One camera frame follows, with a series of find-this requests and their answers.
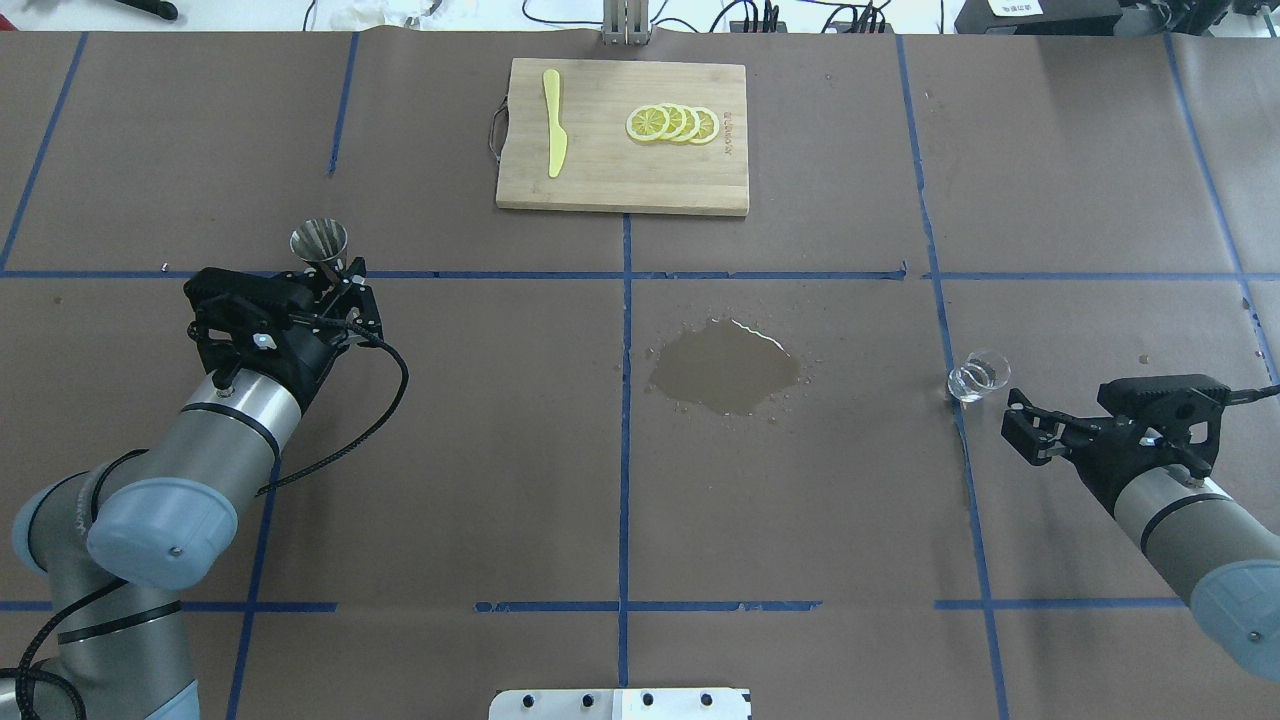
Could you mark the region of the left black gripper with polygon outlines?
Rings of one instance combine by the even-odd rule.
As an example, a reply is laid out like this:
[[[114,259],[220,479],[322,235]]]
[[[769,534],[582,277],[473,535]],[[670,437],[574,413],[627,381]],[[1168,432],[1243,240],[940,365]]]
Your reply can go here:
[[[186,282],[195,314],[188,336],[219,389],[242,372],[275,380],[311,401],[351,345],[383,337],[364,258],[338,263],[338,284],[316,272],[271,277],[205,268]]]

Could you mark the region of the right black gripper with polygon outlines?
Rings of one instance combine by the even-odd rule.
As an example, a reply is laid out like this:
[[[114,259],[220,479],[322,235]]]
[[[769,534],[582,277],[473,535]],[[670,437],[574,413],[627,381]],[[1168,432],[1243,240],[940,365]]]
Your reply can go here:
[[[1216,423],[1207,423],[1201,443],[1169,443],[1157,439],[1143,445],[1147,427],[1125,416],[1080,420],[1062,430],[1062,415],[1036,406],[1019,388],[1007,396],[1002,437],[1028,464],[1043,466],[1062,454],[1085,488],[1107,512],[1114,512],[1120,493],[1140,474],[1156,468],[1181,466],[1201,479],[1216,461]]]

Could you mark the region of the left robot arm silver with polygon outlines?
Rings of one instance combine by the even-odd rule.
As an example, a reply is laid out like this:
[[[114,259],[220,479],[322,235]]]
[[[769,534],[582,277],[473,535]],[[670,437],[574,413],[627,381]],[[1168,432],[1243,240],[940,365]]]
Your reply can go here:
[[[184,292],[205,375],[166,433],[15,518],[15,555],[47,578],[54,614],[3,670],[5,719],[200,717],[180,593],[256,498],[294,482],[283,450],[337,359],[387,345],[362,258],[273,277],[205,268]]]

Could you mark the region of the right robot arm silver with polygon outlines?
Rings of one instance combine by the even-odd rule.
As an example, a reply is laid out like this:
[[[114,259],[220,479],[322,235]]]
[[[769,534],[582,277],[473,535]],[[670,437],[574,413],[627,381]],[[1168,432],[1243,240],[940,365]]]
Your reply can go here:
[[[1279,678],[1279,541],[1213,480],[1222,414],[1274,397],[1210,375],[1135,377],[1100,387],[1101,416],[1036,406],[1010,389],[1002,437],[1030,465],[1060,457],[1245,671]]]

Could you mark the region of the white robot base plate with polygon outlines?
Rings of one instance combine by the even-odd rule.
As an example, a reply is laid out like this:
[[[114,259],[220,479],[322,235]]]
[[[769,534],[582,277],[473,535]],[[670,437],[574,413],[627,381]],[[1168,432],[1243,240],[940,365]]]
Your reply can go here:
[[[751,719],[748,689],[730,687],[502,691],[489,719]]]

